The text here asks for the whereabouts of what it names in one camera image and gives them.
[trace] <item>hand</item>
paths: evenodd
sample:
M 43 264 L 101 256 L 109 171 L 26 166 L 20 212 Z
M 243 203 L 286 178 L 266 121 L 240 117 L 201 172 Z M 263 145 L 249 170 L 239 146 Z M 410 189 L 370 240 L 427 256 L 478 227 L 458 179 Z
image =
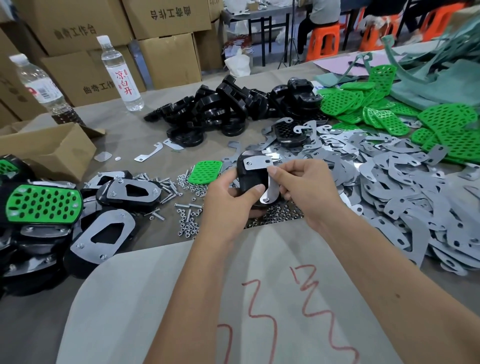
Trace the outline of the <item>hand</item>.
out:
M 280 184 L 283 197 L 295 202 L 308 225 L 316 231 L 327 217 L 346 207 L 338 195 L 328 165 L 322 160 L 296 159 L 267 169 Z
M 229 189 L 237 178 L 237 169 L 230 168 L 208 186 L 204 200 L 199 238 L 220 244 L 232 243 L 242 232 L 252 205 L 262 197 L 265 186 L 259 184 L 240 197 Z

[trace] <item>fingernail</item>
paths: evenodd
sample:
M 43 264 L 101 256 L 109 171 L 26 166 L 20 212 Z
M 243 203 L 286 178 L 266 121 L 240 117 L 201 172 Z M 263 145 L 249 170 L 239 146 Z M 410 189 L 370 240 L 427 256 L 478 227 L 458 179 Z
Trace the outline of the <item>fingernail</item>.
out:
M 268 174 L 273 177 L 276 174 L 276 167 L 275 166 L 269 166 L 269 167 L 267 167 L 267 171 L 268 171 Z
M 265 186 L 263 184 L 258 184 L 254 187 L 255 190 L 257 190 L 258 192 L 263 192 L 265 191 Z

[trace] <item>plastic water bottle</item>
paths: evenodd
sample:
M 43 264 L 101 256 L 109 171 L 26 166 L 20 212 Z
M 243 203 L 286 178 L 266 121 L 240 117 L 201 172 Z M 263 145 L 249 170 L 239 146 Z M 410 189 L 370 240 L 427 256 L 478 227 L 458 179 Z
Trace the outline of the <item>plastic water bottle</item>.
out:
M 103 49 L 103 64 L 107 68 L 128 111 L 143 109 L 145 103 L 140 96 L 140 92 L 122 54 L 115 50 L 108 36 L 98 36 L 96 38 Z
M 17 65 L 20 82 L 48 110 L 57 124 L 76 122 L 85 125 L 44 70 L 31 64 L 22 53 L 10 56 L 10 60 Z

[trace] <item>forearm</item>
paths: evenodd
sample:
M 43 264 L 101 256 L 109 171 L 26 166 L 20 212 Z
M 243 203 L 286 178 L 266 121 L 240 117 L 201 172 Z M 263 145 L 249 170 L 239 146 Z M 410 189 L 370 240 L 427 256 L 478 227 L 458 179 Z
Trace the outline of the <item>forearm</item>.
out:
M 480 319 L 345 206 L 317 230 L 406 364 L 478 363 Z
M 222 295 L 225 244 L 198 235 L 144 364 L 212 364 Z

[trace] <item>pink paper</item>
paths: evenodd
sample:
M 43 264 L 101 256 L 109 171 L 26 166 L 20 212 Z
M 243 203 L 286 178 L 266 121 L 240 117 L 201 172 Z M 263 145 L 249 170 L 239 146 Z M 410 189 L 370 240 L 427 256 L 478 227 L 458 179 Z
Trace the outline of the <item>pink paper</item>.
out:
M 343 57 L 335 57 L 335 58 L 324 58 L 322 60 L 313 61 L 317 66 L 322 67 L 323 69 L 337 73 L 343 74 L 350 65 L 348 64 L 349 61 L 354 61 L 355 57 L 358 53 L 349 54 Z M 373 53 L 373 59 L 370 61 L 370 65 L 372 67 L 379 66 L 381 64 L 390 64 L 388 57 L 385 53 Z M 399 61 L 402 59 L 403 56 L 395 56 L 395 59 Z M 357 60 L 357 63 L 363 63 L 362 59 Z M 365 67 L 352 67 L 350 72 L 348 73 L 350 76 L 368 76 L 368 72 Z

